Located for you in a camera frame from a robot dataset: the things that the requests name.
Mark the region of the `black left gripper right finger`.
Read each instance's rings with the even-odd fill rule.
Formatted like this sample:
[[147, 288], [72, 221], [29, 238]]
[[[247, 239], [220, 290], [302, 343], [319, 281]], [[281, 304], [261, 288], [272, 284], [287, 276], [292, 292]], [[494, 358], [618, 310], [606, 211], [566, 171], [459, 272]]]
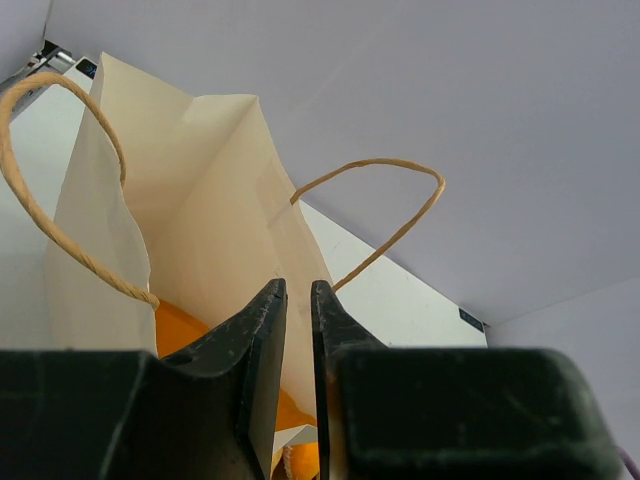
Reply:
[[322, 479], [382, 479], [377, 458], [386, 401], [372, 361], [386, 347], [324, 280], [311, 286], [316, 417]]

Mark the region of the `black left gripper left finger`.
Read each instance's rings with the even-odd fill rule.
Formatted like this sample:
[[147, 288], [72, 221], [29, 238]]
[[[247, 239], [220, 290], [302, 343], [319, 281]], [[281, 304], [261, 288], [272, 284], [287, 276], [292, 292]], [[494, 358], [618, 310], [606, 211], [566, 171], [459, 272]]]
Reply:
[[270, 280], [240, 312], [163, 360], [150, 478], [269, 477], [286, 313], [286, 283]]

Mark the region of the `beige paper bag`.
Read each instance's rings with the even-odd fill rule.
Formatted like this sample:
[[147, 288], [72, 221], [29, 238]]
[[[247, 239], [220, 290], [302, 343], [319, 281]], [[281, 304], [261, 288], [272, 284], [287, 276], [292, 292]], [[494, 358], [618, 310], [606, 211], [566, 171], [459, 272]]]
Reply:
[[[14, 106], [38, 87], [84, 106], [53, 214], [12, 144]], [[2, 96], [1, 172], [47, 239], [52, 335], [48, 350], [1, 355], [3, 478], [152, 479], [158, 368], [274, 279], [287, 293], [278, 403], [287, 393], [317, 422], [311, 286], [335, 287], [257, 97], [194, 97], [109, 55], [89, 90], [37, 73]]]

